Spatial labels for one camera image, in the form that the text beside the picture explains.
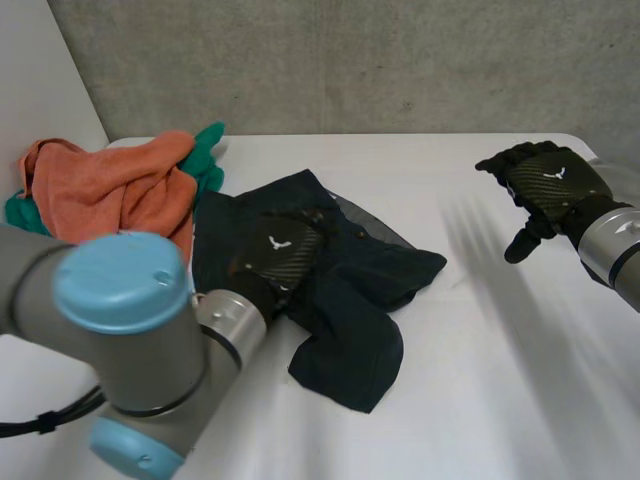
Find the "orange towel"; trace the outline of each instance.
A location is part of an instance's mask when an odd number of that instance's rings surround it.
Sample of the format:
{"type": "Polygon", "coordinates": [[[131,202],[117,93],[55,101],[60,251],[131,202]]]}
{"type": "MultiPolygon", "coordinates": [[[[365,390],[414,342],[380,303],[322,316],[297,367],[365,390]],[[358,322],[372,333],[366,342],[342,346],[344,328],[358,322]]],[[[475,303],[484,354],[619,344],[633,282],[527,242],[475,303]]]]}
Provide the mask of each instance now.
{"type": "Polygon", "coordinates": [[[193,136],[178,131],[95,153],[59,138],[39,140],[20,159],[24,195],[33,195],[56,238],[82,243],[119,230],[153,232],[188,262],[197,186],[176,164],[193,146],[193,136]]]}

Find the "black cable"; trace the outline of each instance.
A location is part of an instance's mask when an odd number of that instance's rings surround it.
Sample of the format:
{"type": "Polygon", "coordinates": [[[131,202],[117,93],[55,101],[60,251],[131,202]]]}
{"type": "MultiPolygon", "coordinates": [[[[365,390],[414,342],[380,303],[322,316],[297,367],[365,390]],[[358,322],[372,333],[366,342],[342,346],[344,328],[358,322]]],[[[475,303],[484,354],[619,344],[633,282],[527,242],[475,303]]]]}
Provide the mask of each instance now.
{"type": "Polygon", "coordinates": [[[16,437],[38,432],[40,435],[53,432],[60,425],[88,415],[106,401],[102,389],[96,385],[78,400],[57,412],[38,415],[35,420],[22,423],[0,423],[0,438],[16,437]]]}

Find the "white wall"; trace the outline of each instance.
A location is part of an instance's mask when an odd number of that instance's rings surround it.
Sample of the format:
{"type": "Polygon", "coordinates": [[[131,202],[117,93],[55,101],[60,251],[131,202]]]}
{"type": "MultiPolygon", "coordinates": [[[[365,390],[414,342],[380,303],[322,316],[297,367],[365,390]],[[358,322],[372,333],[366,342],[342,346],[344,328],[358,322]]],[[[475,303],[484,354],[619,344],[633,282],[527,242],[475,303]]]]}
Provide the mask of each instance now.
{"type": "Polygon", "coordinates": [[[15,163],[35,140],[88,150],[107,137],[45,0],[0,0],[0,203],[18,188],[15,163]]]}

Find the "black robotic glove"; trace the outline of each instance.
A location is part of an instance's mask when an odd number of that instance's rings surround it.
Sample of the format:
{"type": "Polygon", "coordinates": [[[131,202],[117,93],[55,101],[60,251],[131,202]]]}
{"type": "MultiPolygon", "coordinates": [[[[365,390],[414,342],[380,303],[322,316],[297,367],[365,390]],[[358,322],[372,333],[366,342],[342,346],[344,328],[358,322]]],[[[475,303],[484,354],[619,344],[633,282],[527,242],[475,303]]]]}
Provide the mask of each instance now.
{"type": "Polygon", "coordinates": [[[627,206],[614,202],[611,189],[578,154],[553,142],[522,143],[476,165],[496,177],[529,220],[507,247],[509,263],[527,258],[556,234],[578,247],[582,234],[605,213],[627,206]]]}
{"type": "Polygon", "coordinates": [[[315,212],[273,212],[260,218],[230,267],[228,288],[270,320],[313,269],[326,234],[315,212]]]}

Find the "gray concrete wall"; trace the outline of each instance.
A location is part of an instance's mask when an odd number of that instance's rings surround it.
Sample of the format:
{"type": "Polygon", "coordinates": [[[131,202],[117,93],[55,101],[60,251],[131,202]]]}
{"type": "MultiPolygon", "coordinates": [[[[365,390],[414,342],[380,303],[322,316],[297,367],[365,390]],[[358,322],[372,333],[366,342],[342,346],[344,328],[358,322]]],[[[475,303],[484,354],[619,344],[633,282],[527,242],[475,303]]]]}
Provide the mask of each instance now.
{"type": "Polygon", "coordinates": [[[565,132],[640,162],[639,0],[49,0],[110,138],[565,132]]]}

